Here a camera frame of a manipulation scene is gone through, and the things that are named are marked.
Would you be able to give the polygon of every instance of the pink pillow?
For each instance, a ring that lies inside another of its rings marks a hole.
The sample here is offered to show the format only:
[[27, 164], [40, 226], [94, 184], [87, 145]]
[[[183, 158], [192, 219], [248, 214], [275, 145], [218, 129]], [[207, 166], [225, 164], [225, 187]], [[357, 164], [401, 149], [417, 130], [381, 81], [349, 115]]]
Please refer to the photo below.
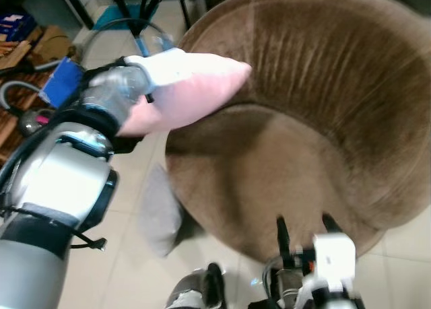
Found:
[[251, 72], [247, 63], [208, 53], [187, 53], [184, 60], [191, 76], [158, 88], [150, 104], [142, 96], [117, 135], [138, 137], [194, 123], [226, 103]]

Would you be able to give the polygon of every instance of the brown velvet seat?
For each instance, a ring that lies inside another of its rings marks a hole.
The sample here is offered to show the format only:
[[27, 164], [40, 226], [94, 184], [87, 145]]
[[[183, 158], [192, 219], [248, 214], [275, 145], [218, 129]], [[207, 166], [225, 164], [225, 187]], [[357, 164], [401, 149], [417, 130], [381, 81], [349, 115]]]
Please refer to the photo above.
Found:
[[190, 214], [264, 261], [282, 214], [291, 246], [330, 213], [366, 252], [429, 203], [430, 34], [390, 0], [228, 0], [181, 47], [253, 66], [218, 112], [169, 134]]

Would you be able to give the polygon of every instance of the tiled floor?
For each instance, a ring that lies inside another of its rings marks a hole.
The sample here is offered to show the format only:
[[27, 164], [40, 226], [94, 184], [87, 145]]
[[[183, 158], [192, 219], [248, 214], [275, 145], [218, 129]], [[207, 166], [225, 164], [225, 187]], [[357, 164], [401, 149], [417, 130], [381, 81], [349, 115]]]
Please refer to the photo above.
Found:
[[[175, 40], [183, 32], [176, 3], [163, 3], [155, 23]], [[126, 31], [103, 34], [87, 67], [135, 54]], [[105, 252], [73, 250], [60, 309], [163, 308], [176, 282], [198, 267], [217, 261], [226, 270], [230, 308], [261, 300], [262, 265], [203, 233], [182, 242], [166, 259], [147, 247], [139, 231], [139, 205], [149, 169], [164, 164], [166, 133], [148, 135], [128, 155], [115, 156], [121, 180], [105, 220], [89, 234], [108, 239]], [[410, 223], [390, 230], [357, 265], [356, 287], [367, 309], [431, 308], [431, 207]]]

